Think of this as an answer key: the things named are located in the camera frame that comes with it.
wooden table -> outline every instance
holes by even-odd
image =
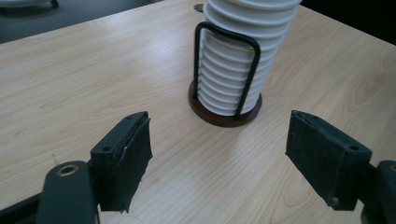
[[[299,7],[249,125],[220,128],[188,102],[204,0],[161,3],[0,45],[0,209],[87,161],[147,110],[154,158],[129,214],[103,223],[360,223],[334,212],[284,155],[290,111],[326,119],[396,160],[396,47]]]

black plastic part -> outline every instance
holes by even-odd
[[[253,61],[250,66],[250,70],[247,74],[247,80],[245,82],[245,87],[242,90],[241,98],[239,99],[238,107],[236,108],[235,115],[233,116],[235,119],[240,119],[241,111],[244,106],[244,103],[248,96],[248,90],[250,89],[251,82],[256,73],[257,66],[260,61],[260,57],[262,51],[260,49],[260,45],[257,43],[255,39],[248,35],[241,35],[236,32],[232,32],[229,30],[225,30],[217,25],[208,22],[202,21],[195,28],[195,46],[194,46],[194,80],[193,80],[193,98],[198,98],[198,67],[199,67],[199,51],[200,51],[200,40],[201,40],[201,31],[202,29],[210,30],[211,32],[222,35],[226,38],[236,40],[245,44],[250,45],[254,50]]]
[[[375,183],[377,169],[368,164],[364,173],[358,175],[356,191],[358,199],[364,203],[361,221],[366,223],[386,223],[384,212],[379,201]]]
[[[396,223],[396,161],[381,161],[375,173],[376,190],[387,222]]]
[[[91,151],[95,195],[102,211],[127,211],[152,158],[149,115],[118,123]]]
[[[292,111],[286,155],[334,210],[353,210],[371,150],[316,116]]]
[[[1,210],[0,223],[35,223],[40,195],[37,194]]]
[[[35,223],[99,223],[87,163],[70,161],[47,173]]]

round base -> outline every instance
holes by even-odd
[[[259,99],[257,100],[257,103],[253,109],[245,114],[242,114],[239,119],[235,119],[233,116],[221,116],[209,111],[201,104],[201,102],[199,102],[198,99],[194,99],[192,97],[194,95],[193,85],[194,84],[192,82],[189,88],[189,102],[192,110],[198,115],[198,117],[216,126],[232,128],[247,124],[257,117],[257,114],[262,107],[262,95],[260,94]]]

black wire holder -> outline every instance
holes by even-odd
[[[261,57],[260,45],[257,43],[257,41],[255,39],[253,39],[252,37],[250,37],[248,35],[242,35],[242,34],[238,34],[233,31],[223,29],[223,28],[218,27],[217,25],[215,25],[211,22],[208,22],[208,21],[200,22],[197,25],[197,27],[195,28],[194,80],[193,80],[193,95],[192,95],[192,98],[194,98],[194,99],[198,98],[198,67],[199,67],[200,40],[201,40],[202,29],[207,29],[217,35],[222,35],[226,38],[248,44],[254,50],[254,57],[253,57],[253,61],[250,66],[250,70],[247,75],[245,87],[242,90],[242,94],[241,94],[241,98],[238,103],[238,107],[236,108],[235,114],[233,115],[234,119],[240,119],[242,108],[243,108],[245,101],[247,99],[247,96],[248,96],[248,90],[250,89],[251,82],[254,78],[257,66],[260,61],[260,57]]]

stacked cups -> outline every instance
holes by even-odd
[[[204,21],[248,35],[261,57],[241,114],[253,109],[277,50],[301,0],[207,0]],[[247,45],[203,30],[200,43],[198,100],[209,111],[233,116],[238,107],[254,51]]]

